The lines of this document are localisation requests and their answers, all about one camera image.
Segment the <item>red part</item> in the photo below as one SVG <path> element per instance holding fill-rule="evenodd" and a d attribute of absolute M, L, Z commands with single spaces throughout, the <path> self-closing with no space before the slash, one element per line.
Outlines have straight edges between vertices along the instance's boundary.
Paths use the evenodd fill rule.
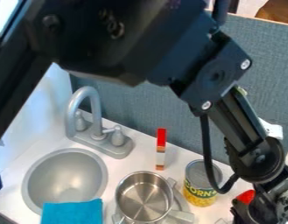
<path fill-rule="evenodd" d="M 242 194 L 236 197 L 237 200 L 241 201 L 245 205 L 249 205 L 249 203 L 255 198 L 255 191 L 248 190 L 247 192 L 243 192 Z"/>
<path fill-rule="evenodd" d="M 165 147 L 166 129 L 157 129 L 157 146 Z"/>

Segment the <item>faucet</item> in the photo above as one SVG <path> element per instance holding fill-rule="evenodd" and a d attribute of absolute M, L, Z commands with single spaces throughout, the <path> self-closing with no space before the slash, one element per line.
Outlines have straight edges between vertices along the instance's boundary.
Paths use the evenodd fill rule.
<path fill-rule="evenodd" d="M 68 137 L 73 137 L 76 134 L 76 126 L 74 122 L 75 114 L 81 102 L 89 97 L 90 107 L 92 110 L 93 124 L 91 127 L 91 137 L 93 139 L 103 139 L 105 134 L 102 133 L 102 112 L 101 103 L 98 92 L 93 87 L 82 87 L 78 89 L 72 96 L 71 101 L 67 106 L 66 113 L 66 133 Z"/>
<path fill-rule="evenodd" d="M 78 108 L 87 97 L 90 100 L 91 116 L 86 121 Z M 127 157 L 134 147 L 132 139 L 124 135 L 121 126 L 116 125 L 112 129 L 102 127 L 100 97 L 93 87 L 82 87 L 73 94 L 67 105 L 65 126 L 69 139 L 113 158 Z"/>

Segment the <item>blue sponge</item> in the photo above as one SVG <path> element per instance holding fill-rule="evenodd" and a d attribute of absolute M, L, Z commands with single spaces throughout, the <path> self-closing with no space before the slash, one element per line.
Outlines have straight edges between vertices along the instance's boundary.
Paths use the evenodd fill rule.
<path fill-rule="evenodd" d="M 77 203 L 45 203 L 41 224 L 102 224 L 102 200 Z"/>

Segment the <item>tin can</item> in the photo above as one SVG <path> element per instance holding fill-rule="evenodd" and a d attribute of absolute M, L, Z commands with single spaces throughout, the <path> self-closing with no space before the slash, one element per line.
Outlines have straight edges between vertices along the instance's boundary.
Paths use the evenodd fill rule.
<path fill-rule="evenodd" d="M 214 176 L 219 185 L 222 182 L 222 173 L 215 164 Z M 208 207 L 215 203 L 217 192 L 207 179 L 204 160 L 194 160 L 187 165 L 183 194 L 187 201 L 198 207 Z"/>

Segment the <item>gray backdrop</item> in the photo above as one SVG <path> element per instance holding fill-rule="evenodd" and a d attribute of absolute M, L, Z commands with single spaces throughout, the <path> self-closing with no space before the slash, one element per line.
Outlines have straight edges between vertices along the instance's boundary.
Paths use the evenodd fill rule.
<path fill-rule="evenodd" d="M 240 84 L 260 117 L 284 127 L 288 151 L 288 25 L 229 16 L 223 30 L 254 60 Z M 105 118 L 152 136 L 157 127 L 166 127 L 170 143 L 202 152 L 199 119 L 169 88 L 149 83 L 131 88 L 73 76 L 72 84 L 74 90 L 87 85 L 97 88 Z M 83 107 L 89 109 L 88 102 Z M 223 136 L 212 126 L 214 159 L 227 163 Z"/>

